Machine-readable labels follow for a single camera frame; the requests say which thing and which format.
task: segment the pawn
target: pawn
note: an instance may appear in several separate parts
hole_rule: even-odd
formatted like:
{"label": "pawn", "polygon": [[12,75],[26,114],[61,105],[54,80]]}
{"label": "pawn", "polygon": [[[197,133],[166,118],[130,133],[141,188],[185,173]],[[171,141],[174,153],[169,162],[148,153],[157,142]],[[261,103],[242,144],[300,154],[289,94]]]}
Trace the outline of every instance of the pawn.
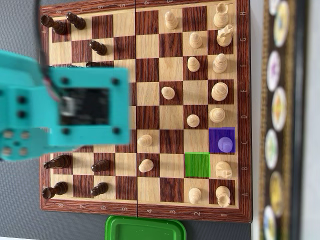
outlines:
{"label": "pawn", "polygon": [[74,13],[68,12],[68,14],[66,15],[66,19],[70,23],[74,24],[74,27],[76,29],[82,30],[86,27],[86,21],[82,17],[79,17]]}
{"label": "pawn", "polygon": [[171,87],[165,86],[161,89],[163,97],[167,100],[171,100],[175,97],[175,90]]}
{"label": "pawn", "polygon": [[189,191],[189,201],[192,204],[197,204],[201,199],[201,191],[198,188],[191,188]]}
{"label": "pawn", "polygon": [[200,37],[200,35],[198,33],[193,32],[190,35],[189,44],[194,49],[198,49],[202,45],[202,38]]}
{"label": "pawn", "polygon": [[196,128],[200,124],[200,119],[197,115],[190,115],[186,119],[186,123],[191,127],[191,128]]}
{"label": "pawn", "polygon": [[234,36],[234,31],[234,27],[230,24],[219,30],[218,36],[216,37],[218,44],[221,47],[229,46]]}
{"label": "pawn", "polygon": [[217,28],[224,28],[228,24],[228,5],[221,2],[216,6],[213,23]]}
{"label": "pawn", "polygon": [[44,199],[51,199],[56,194],[62,195],[68,191],[68,184],[65,181],[60,181],[54,187],[47,187],[42,191],[42,196]]}
{"label": "pawn", "polygon": [[109,169],[109,162],[107,160],[100,160],[91,166],[91,170],[95,173],[106,171]]}
{"label": "pawn", "polygon": [[232,177],[232,170],[229,163],[225,161],[220,161],[215,165],[215,175],[216,177],[222,177],[224,179],[229,179]]}
{"label": "pawn", "polygon": [[145,134],[138,139],[138,144],[142,147],[148,147],[152,144],[152,136]]}
{"label": "pawn", "polygon": [[141,173],[146,173],[154,168],[154,163],[150,159],[143,160],[139,165],[139,171]]}
{"label": "pawn", "polygon": [[215,191],[215,196],[220,207],[227,208],[230,205],[230,190],[226,186],[218,187]]}
{"label": "pawn", "polygon": [[227,57],[223,53],[216,56],[212,64],[213,71],[215,71],[217,74],[223,73],[227,69],[227,66]]}
{"label": "pawn", "polygon": [[104,44],[99,43],[95,40],[92,40],[89,45],[92,50],[96,51],[96,53],[101,56],[106,55],[108,52],[107,47]]}
{"label": "pawn", "polygon": [[64,22],[54,21],[54,19],[48,15],[43,15],[40,21],[43,26],[53,28],[56,34],[63,35],[67,32],[67,27]]}
{"label": "pawn", "polygon": [[221,123],[225,117],[226,113],[222,108],[214,108],[210,111],[209,117],[214,123]]}
{"label": "pawn", "polygon": [[216,83],[211,91],[211,96],[216,101],[223,101],[228,95],[228,86],[223,82]]}
{"label": "pawn", "polygon": [[93,197],[105,194],[108,191],[108,184],[106,182],[100,182],[97,186],[91,189],[91,195]]}
{"label": "pawn", "polygon": [[168,29],[175,29],[178,26],[178,20],[171,11],[167,11],[165,13],[164,19],[165,19],[165,25]]}
{"label": "pawn", "polygon": [[188,59],[188,69],[191,72],[196,72],[196,71],[199,70],[199,68],[200,68],[199,61],[194,56],[189,57],[189,59]]}

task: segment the purple square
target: purple square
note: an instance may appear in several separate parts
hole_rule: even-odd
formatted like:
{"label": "purple square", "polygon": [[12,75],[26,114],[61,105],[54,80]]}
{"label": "purple square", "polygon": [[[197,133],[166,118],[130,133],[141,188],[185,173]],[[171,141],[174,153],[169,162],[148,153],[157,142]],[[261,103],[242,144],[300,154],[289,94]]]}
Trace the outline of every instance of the purple square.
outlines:
{"label": "purple square", "polygon": [[236,152],[236,129],[234,127],[210,127],[209,150],[211,154],[234,154]]}

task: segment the white pawn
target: white pawn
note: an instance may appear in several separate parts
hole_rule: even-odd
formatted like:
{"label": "white pawn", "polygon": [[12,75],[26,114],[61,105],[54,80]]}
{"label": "white pawn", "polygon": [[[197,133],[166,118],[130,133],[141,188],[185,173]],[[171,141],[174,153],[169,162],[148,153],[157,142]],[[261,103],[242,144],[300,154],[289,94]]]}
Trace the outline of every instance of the white pawn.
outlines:
{"label": "white pawn", "polygon": [[167,11],[165,13],[164,19],[165,19],[165,25],[168,29],[175,29],[178,26],[178,20],[171,11]]}
{"label": "white pawn", "polygon": [[218,36],[216,40],[221,47],[226,47],[230,45],[232,38],[234,36],[234,27],[230,24],[225,26],[225,28],[218,31]]}
{"label": "white pawn", "polygon": [[198,33],[193,32],[190,35],[189,44],[194,49],[198,49],[202,45],[202,38],[200,37],[200,35]]}
{"label": "white pawn", "polygon": [[217,28],[224,28],[228,24],[228,5],[221,2],[216,6],[213,23]]}
{"label": "white pawn", "polygon": [[213,71],[215,71],[217,74],[223,73],[227,69],[227,66],[227,57],[223,53],[216,56],[212,64]]}
{"label": "white pawn", "polygon": [[188,69],[191,72],[196,72],[196,71],[199,70],[199,68],[200,68],[200,62],[194,56],[189,57],[189,59],[188,59]]}

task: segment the dark square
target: dark square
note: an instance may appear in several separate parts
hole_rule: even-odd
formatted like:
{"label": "dark square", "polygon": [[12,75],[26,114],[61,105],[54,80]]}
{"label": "dark square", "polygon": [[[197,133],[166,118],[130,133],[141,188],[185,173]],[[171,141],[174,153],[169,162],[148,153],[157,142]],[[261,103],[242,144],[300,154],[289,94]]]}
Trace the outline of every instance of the dark square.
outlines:
{"label": "dark square", "polygon": [[73,196],[75,198],[91,198],[91,189],[94,188],[93,175],[73,175]]}
{"label": "dark square", "polygon": [[[212,98],[211,92],[214,85],[217,83],[225,83],[228,87],[228,95],[222,101],[216,101]],[[234,80],[226,79],[226,80],[208,80],[208,104],[213,105],[233,105],[234,104]]]}
{"label": "dark square", "polygon": [[[153,168],[147,172],[140,172],[139,166],[143,160],[150,159],[153,162]],[[158,153],[137,153],[136,154],[136,176],[160,178],[160,154]]]}
{"label": "dark square", "polygon": [[98,175],[98,176],[115,176],[116,175],[116,162],[115,162],[114,153],[94,153],[93,159],[95,164],[101,160],[107,160],[109,165],[107,170],[95,172],[94,175]]}
{"label": "dark square", "polygon": [[208,79],[208,56],[193,56],[199,63],[200,68],[196,72],[188,69],[188,59],[190,56],[183,57],[183,80],[207,80]]}
{"label": "dark square", "polygon": [[135,34],[158,34],[158,11],[138,11],[135,13]]}
{"label": "dark square", "polygon": [[114,60],[136,58],[136,36],[119,36],[113,38]]}
{"label": "dark square", "polygon": [[182,33],[159,34],[159,57],[171,58],[183,56]]}
{"label": "dark square", "polygon": [[183,32],[198,32],[206,31],[207,29],[206,6],[185,7],[182,9]]}
{"label": "dark square", "polygon": [[65,23],[66,32],[63,35],[55,33],[52,29],[52,43],[62,43],[62,42],[70,42],[71,41],[71,23],[67,20],[60,20],[59,22]]}
{"label": "dark square", "polygon": [[[197,115],[200,123],[197,127],[190,127],[187,118],[190,115]],[[184,105],[183,106],[183,129],[208,129],[208,105]]]}
{"label": "dark square", "polygon": [[209,179],[209,204],[218,204],[216,190],[218,187],[227,187],[230,191],[230,205],[235,205],[235,180]]}
{"label": "dark square", "polygon": [[160,201],[171,203],[184,202],[183,178],[160,178]]}
{"label": "dark square", "polygon": [[234,39],[228,46],[220,46],[217,42],[218,30],[208,31],[208,55],[234,54]]}
{"label": "dark square", "polygon": [[72,41],[72,62],[92,62],[92,49],[89,46],[91,40]]}
{"label": "dark square", "polygon": [[135,176],[115,176],[115,198],[137,200],[137,178]]}
{"label": "dark square", "polygon": [[184,154],[184,131],[160,130],[161,154]]}
{"label": "dark square", "polygon": [[92,17],[92,39],[108,39],[114,37],[113,15]]}
{"label": "dark square", "polygon": [[136,106],[136,129],[159,129],[159,106]]}
{"label": "dark square", "polygon": [[130,144],[115,145],[116,153],[136,153],[137,152],[137,130],[130,130]]}
{"label": "dark square", "polygon": [[135,79],[140,82],[159,82],[159,58],[135,60]]}
{"label": "dark square", "polygon": [[[161,81],[159,83],[159,96],[160,96],[160,105],[183,105],[184,104],[184,83],[183,81]],[[161,93],[162,88],[170,87],[174,90],[173,99],[165,99]]]}

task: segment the green square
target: green square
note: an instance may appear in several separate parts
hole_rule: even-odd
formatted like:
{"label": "green square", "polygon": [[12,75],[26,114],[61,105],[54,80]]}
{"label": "green square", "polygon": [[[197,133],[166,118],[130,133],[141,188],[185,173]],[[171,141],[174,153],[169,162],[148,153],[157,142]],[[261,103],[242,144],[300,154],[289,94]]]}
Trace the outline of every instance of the green square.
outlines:
{"label": "green square", "polygon": [[186,152],[184,154],[186,177],[210,177],[210,153]]}

